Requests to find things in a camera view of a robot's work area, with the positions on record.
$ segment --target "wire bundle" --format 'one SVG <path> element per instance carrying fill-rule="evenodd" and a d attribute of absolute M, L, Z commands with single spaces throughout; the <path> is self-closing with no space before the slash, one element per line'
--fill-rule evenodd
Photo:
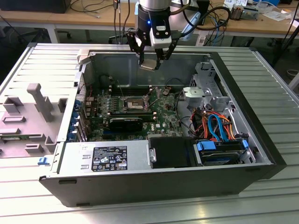
<path fill-rule="evenodd" d="M 220 141 L 220 138 L 215 133 L 216 130 L 219 130 L 222 140 L 235 140 L 232 124 L 225 124 L 226 122 L 231 123 L 231 121 L 224 115 L 221 115 L 215 111 L 207 111 L 206 113 L 197 113 L 197 111 L 195 111 L 190 117 L 191 122 L 194 120 L 195 115 L 202 116 L 202 124 L 195 130 L 196 136 L 211 141 Z M 218 120 L 218 125 L 214 130 L 212 129 L 211 120 Z"/>

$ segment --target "blue latch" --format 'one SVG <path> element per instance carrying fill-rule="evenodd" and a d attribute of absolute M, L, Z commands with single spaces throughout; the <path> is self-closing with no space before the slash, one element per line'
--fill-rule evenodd
<path fill-rule="evenodd" d="M 248 142 L 246 140 L 243 140 L 242 143 L 243 143 L 245 149 L 249 148 Z"/>
<path fill-rule="evenodd" d="M 196 144 L 198 151 L 201 150 L 216 150 L 216 145 L 212 141 L 200 141 Z"/>
<path fill-rule="evenodd" d="M 39 158 L 37 164 L 38 164 L 39 166 L 40 166 L 40 165 L 50 165 L 50 163 L 49 163 L 49 159 L 48 159 L 47 157 L 41 157 L 41 158 Z"/>

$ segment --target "metal bracket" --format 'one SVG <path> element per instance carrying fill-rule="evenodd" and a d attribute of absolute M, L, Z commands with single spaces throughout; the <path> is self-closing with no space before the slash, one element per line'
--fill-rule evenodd
<path fill-rule="evenodd" d="M 77 60 L 78 64 L 84 64 L 88 61 L 90 61 L 90 55 L 89 55 L 89 50 L 88 49 L 81 49 L 79 50 L 77 54 Z"/>

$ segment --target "black cable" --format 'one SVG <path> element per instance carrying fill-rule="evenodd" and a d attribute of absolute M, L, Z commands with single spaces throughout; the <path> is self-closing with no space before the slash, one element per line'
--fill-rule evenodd
<path fill-rule="evenodd" d="M 117 40 L 117 33 L 116 33 L 116 9 L 114 9 L 114 32 L 115 32 L 115 40 L 116 40 L 116 44 L 118 44 L 118 40 Z"/>
<path fill-rule="evenodd" d="M 195 25 L 193 25 L 192 28 L 189 31 L 187 31 L 186 33 L 183 33 L 181 35 L 181 37 L 184 37 L 184 36 L 190 34 L 191 32 L 193 32 L 193 30 L 202 22 L 202 20 L 205 17 L 207 17 L 210 13 L 212 13 L 212 12 L 214 12 L 216 10 L 219 10 L 219 9 L 223 9 L 223 10 L 227 11 L 227 13 L 228 13 L 228 17 L 227 17 L 227 19 L 223 23 L 221 23 L 221 24 L 219 24 L 219 25 L 217 25 L 217 26 L 215 26 L 213 28 L 198 28 L 198 29 L 199 30 L 213 30 L 213 29 L 217 29 L 219 27 L 224 26 L 228 22 L 228 20 L 230 18 L 230 10 L 228 8 L 226 8 L 226 7 L 223 7 L 223 6 L 214 7 L 211 10 L 207 11 L 203 16 L 201 16 L 200 19 L 197 21 L 197 23 Z"/>
<path fill-rule="evenodd" d="M 80 0 L 75 0 L 73 3 L 71 3 L 71 9 L 74 10 L 74 11 L 76 11 L 76 12 L 80 12 L 80 13 L 94 12 L 94 11 L 98 11 L 98 10 L 107 8 L 107 7 L 109 7 L 109 6 L 113 6 L 113 4 L 112 4 L 112 5 L 104 6 L 104 7 L 102 7 L 102 8 L 97 8 L 97 9 L 94 9 L 94 10 L 79 11 L 79 10 L 76 10 L 76 9 L 74 9 L 74 8 L 72 7 L 72 6 L 73 6 L 76 2 L 78 2 L 78 1 L 80 1 Z"/>
<path fill-rule="evenodd" d="M 168 79 L 166 82 L 165 82 L 165 86 L 171 81 L 171 80 L 178 80 L 181 84 L 183 84 L 183 85 L 185 85 L 184 83 L 183 83 L 183 81 L 182 80 L 180 80 L 179 78 L 170 78 L 170 79 Z"/>
<path fill-rule="evenodd" d="M 179 117 L 179 115 L 178 115 L 178 102 L 179 102 L 179 97 L 181 96 L 182 93 L 183 93 L 183 91 L 181 91 L 180 94 L 179 94 L 179 96 L 178 96 L 177 105 L 176 105 L 176 114 L 177 114 L 178 120 L 181 122 L 181 124 L 184 125 L 186 128 L 188 128 L 188 130 L 189 130 L 192 134 L 196 135 L 195 132 L 194 132 L 191 128 L 189 128 L 188 125 L 186 125 L 186 124 L 182 121 L 182 119 Z"/>
<path fill-rule="evenodd" d="M 286 33 L 286 35 L 285 35 L 285 37 L 284 37 L 283 41 L 281 42 L 281 44 L 284 44 L 284 42 L 285 42 L 285 40 L 286 40 L 286 37 L 289 35 L 289 32 L 290 32 L 290 30 L 291 30 L 291 27 L 293 26 L 293 23 L 294 23 L 294 20 L 295 20 L 296 14 L 297 14 L 298 7 L 299 7 L 299 1 L 298 1 L 298 4 L 297 4 L 297 7 L 296 7 L 296 10 L 295 10 L 294 18 L 293 18 L 293 20 L 292 20 L 292 22 L 291 22 L 291 24 L 290 24 L 289 30 L 288 30 L 288 32 Z"/>
<path fill-rule="evenodd" d="M 184 6 L 183 0 L 180 0 L 180 1 L 181 1 L 181 6 L 183 7 Z M 183 15 L 184 15 L 184 18 L 187 21 L 187 23 L 193 27 L 194 25 L 189 21 L 187 15 L 186 15 L 185 10 L 183 11 Z M 218 21 L 219 20 L 219 16 L 215 12 L 214 12 L 214 16 L 215 16 L 216 21 Z"/>
<path fill-rule="evenodd" d="M 118 22 L 119 22 L 119 28 L 120 28 L 120 43 L 121 43 L 121 0 L 119 0 L 119 13 L 118 13 Z"/>
<path fill-rule="evenodd" d="M 128 15 L 125 19 L 125 22 L 123 24 L 123 27 L 122 27 L 122 36 L 121 36 L 121 44 L 122 44 L 122 39 L 123 39 L 123 36 L 125 35 L 125 26 L 126 26 L 126 23 L 127 23 L 127 20 L 130 16 L 130 0 L 128 0 Z"/>
<path fill-rule="evenodd" d="M 6 22 L 27 44 L 29 43 L 10 23 L 0 15 L 4 22 Z"/>
<path fill-rule="evenodd" d="M 299 33 L 299 26 L 295 29 L 294 33 L 292 33 L 291 37 L 288 39 L 286 44 L 283 46 L 279 55 L 273 59 L 272 67 L 274 67 L 276 65 L 276 63 L 279 61 L 280 57 L 287 50 L 287 48 L 289 47 L 291 42 L 295 39 L 295 37 L 297 36 L 298 33 Z"/>

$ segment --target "floor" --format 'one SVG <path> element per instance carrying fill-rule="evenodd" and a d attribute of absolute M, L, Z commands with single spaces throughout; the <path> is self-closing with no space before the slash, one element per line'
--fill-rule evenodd
<path fill-rule="evenodd" d="M 16 28 L 16 31 L 20 34 L 33 31 L 32 28 Z M 13 29 L 9 29 L 6 32 L 5 38 L 0 38 L 0 82 L 2 82 L 6 75 L 9 73 L 11 68 L 14 66 L 15 62 L 18 60 L 19 56 L 22 54 L 27 44 L 25 41 L 20 43 L 18 41 L 18 34 Z M 66 34 L 59 34 L 61 43 L 108 43 L 108 38 L 114 35 L 113 31 L 97 31 L 91 30 L 90 36 L 92 41 L 87 42 L 84 30 L 69 30 L 71 33 L 71 39 L 68 39 Z M 26 37 L 25 39 L 29 42 L 33 36 Z M 195 45 L 196 35 L 193 35 L 188 42 L 179 42 L 180 45 Z M 221 46 L 230 46 L 232 41 L 231 36 L 225 36 Z M 233 46 L 242 47 L 246 43 L 246 37 L 238 37 L 235 39 Z M 39 38 L 38 42 L 50 42 L 49 39 Z M 257 49 L 262 56 L 271 62 L 275 52 L 275 47 L 269 47 L 267 43 L 271 42 L 270 38 L 255 38 L 251 44 L 251 47 Z M 216 43 L 214 46 L 220 46 L 220 42 Z M 299 53 L 296 52 L 296 48 L 299 47 L 299 40 L 295 40 L 293 45 L 289 47 L 289 50 L 283 54 L 275 70 L 277 73 L 289 83 L 292 79 L 291 76 L 287 75 L 287 70 L 299 70 Z"/>

